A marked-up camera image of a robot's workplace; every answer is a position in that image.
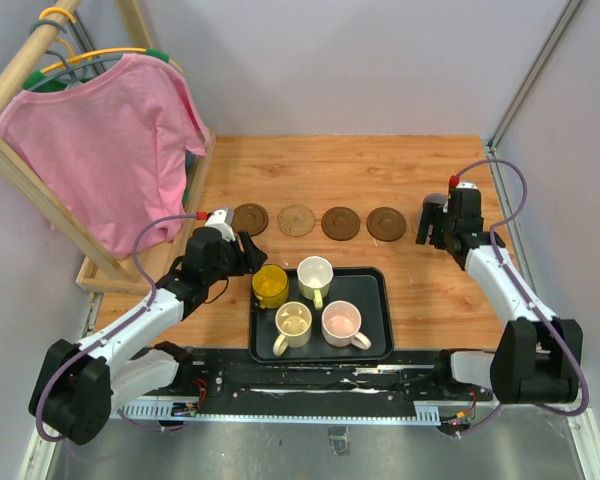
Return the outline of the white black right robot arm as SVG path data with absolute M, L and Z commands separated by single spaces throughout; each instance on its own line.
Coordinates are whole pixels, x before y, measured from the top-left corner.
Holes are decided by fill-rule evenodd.
M 566 404 L 584 393 L 583 331 L 561 319 L 516 269 L 502 238 L 484 227 L 482 195 L 462 182 L 425 197 L 416 241 L 447 252 L 482 289 L 504 325 L 494 352 L 451 350 L 433 375 L 435 392 L 454 400 L 469 384 L 504 404 Z

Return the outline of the white ceramic mug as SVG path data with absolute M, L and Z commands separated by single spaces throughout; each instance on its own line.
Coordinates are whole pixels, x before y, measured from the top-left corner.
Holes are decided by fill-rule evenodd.
M 323 257 L 310 256 L 300 262 L 296 273 L 301 295 L 316 310 L 322 310 L 334 276 L 331 263 Z

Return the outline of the pink ceramic mug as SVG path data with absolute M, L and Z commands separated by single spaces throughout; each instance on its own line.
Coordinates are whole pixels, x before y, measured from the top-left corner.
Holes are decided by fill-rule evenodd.
M 361 350 L 369 350 L 371 340 L 361 332 L 361 327 L 361 313 L 350 302 L 331 302 L 322 312 L 322 334 L 325 341 L 333 347 L 354 346 Z

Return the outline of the yellow transparent cup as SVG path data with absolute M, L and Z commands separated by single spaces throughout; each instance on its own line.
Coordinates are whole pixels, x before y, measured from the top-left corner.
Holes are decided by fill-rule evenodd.
M 255 302 L 261 309 L 277 309 L 287 302 L 289 279 L 286 271 L 278 265 L 264 265 L 251 281 Z

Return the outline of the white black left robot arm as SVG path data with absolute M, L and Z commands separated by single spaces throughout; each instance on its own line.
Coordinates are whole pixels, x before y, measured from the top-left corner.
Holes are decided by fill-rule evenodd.
M 184 254 L 134 308 L 76 343 L 60 339 L 49 347 L 29 401 L 39 436 L 84 445 L 113 409 L 162 387 L 175 396 L 187 393 L 191 367 L 167 349 L 139 351 L 203 305 L 216 282 L 254 274 L 267 258 L 245 231 L 226 236 L 214 227 L 195 229 Z

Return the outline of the purple transparent cup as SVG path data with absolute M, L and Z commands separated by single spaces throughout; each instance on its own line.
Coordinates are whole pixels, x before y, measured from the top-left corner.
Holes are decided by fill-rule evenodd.
M 436 223 L 444 211 L 447 200 L 448 196 L 443 193 L 428 194 L 423 199 L 418 222 L 426 223 L 427 225 Z

